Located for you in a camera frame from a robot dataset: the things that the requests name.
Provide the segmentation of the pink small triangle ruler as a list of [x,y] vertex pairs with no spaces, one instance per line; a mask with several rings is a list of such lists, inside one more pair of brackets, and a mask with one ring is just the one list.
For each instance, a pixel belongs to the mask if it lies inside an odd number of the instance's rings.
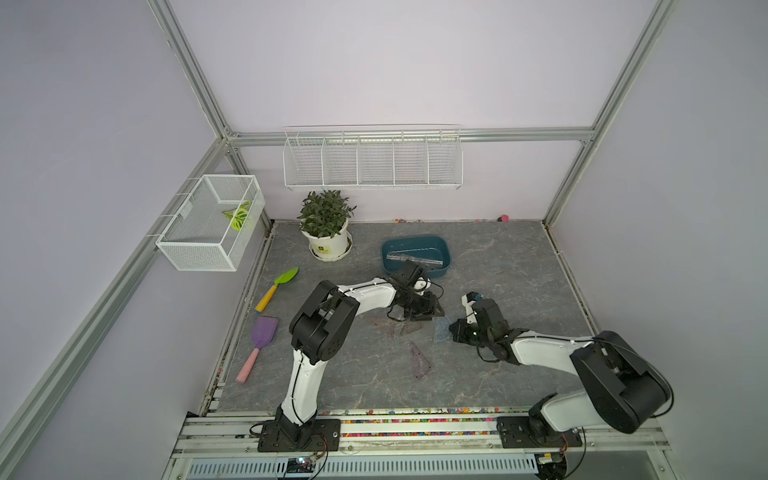
[[420,322],[404,322],[399,326],[397,330],[398,336],[407,336],[411,333],[419,331],[423,328],[423,324]]

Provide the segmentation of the pink long triangle ruler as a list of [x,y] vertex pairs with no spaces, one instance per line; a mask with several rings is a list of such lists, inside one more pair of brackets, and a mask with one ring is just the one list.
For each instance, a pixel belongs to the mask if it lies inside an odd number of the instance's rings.
[[373,321],[374,327],[377,331],[386,338],[394,338],[396,336],[398,323],[390,320],[376,319]]

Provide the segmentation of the blue protractor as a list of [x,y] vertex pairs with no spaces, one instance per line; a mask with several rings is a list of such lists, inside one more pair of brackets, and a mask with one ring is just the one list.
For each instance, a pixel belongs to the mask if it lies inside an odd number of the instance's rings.
[[435,343],[451,341],[453,335],[450,330],[452,321],[448,317],[436,317],[433,320]]

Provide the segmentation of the clear straight ruler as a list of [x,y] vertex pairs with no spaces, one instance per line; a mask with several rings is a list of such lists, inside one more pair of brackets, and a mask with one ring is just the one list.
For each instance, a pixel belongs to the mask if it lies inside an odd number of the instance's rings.
[[393,250],[385,255],[385,259],[390,262],[412,261],[429,269],[444,268],[448,262],[443,252],[435,248]]

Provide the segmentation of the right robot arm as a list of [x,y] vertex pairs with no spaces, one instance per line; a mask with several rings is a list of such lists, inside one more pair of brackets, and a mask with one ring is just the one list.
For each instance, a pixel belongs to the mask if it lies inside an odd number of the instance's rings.
[[465,316],[449,327],[453,341],[489,350],[493,357],[485,362],[544,367],[580,381],[577,390],[549,395],[531,407],[532,436],[599,425],[632,434],[674,406],[667,378],[613,331],[565,337],[513,328],[498,304],[477,292],[465,294],[462,305]]

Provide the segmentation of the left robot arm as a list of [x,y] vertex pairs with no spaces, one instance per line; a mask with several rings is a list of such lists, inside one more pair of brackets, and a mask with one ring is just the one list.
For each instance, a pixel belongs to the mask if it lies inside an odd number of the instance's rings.
[[276,411],[281,431],[297,437],[312,430],[327,363],[343,346],[358,315],[383,310],[395,322],[439,317],[442,307],[432,286],[426,270],[410,260],[386,279],[352,285],[319,282],[289,326],[293,367],[286,397]]

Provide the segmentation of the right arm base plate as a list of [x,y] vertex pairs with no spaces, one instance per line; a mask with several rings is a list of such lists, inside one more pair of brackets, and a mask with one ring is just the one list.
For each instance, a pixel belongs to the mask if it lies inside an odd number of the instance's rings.
[[577,430],[557,432],[541,419],[524,416],[502,416],[496,421],[502,447],[543,448],[565,451],[571,447],[580,448],[583,440]]

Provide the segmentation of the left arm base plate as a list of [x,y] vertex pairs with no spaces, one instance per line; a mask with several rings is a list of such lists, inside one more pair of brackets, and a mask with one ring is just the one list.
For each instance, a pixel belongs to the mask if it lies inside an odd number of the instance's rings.
[[258,435],[261,453],[335,452],[341,440],[341,422],[337,419],[314,419],[302,426],[281,420],[269,420]]

